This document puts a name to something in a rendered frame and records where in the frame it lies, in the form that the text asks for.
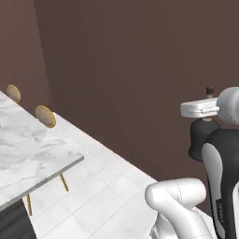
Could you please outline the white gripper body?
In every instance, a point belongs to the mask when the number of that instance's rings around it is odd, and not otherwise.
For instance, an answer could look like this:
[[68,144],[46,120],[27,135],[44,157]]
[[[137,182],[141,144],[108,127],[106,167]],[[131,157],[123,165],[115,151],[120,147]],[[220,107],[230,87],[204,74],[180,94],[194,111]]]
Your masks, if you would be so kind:
[[180,105],[181,116],[192,119],[216,116],[219,112],[217,100],[218,98],[215,97],[182,103]]

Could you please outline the dark counter with marble top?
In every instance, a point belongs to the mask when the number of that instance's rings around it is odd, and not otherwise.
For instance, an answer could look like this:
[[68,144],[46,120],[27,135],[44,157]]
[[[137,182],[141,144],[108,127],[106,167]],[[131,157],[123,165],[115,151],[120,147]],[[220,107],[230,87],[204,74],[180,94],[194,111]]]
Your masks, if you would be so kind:
[[22,198],[81,162],[75,128],[49,128],[0,92],[0,239],[36,239]]

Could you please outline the gold frame stool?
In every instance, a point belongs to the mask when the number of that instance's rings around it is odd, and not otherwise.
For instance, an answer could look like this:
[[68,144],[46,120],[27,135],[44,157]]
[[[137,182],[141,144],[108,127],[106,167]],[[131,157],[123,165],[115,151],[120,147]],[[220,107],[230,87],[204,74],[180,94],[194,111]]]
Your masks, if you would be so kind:
[[6,89],[7,96],[14,102],[18,103],[21,100],[21,92],[17,86],[9,84]]
[[[53,112],[45,105],[38,105],[35,108],[35,116],[41,123],[43,123],[48,128],[53,128],[56,125],[56,119],[54,117]],[[65,179],[64,179],[62,173],[60,173],[60,178],[63,182],[65,190],[69,191],[69,188],[65,182]],[[33,214],[33,212],[32,212],[30,194],[26,195],[26,200],[27,200],[28,212],[29,212],[29,215],[31,216]]]

